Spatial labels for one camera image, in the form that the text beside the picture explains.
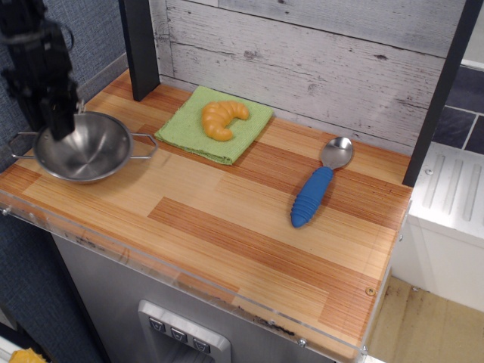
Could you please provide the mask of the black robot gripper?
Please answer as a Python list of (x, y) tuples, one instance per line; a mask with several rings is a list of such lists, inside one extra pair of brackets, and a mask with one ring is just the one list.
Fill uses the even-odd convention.
[(46, 126), (61, 140), (75, 129), (79, 98), (61, 25), (46, 11), (42, 1), (1, 2), (1, 43), (13, 63), (2, 76), (31, 129)]

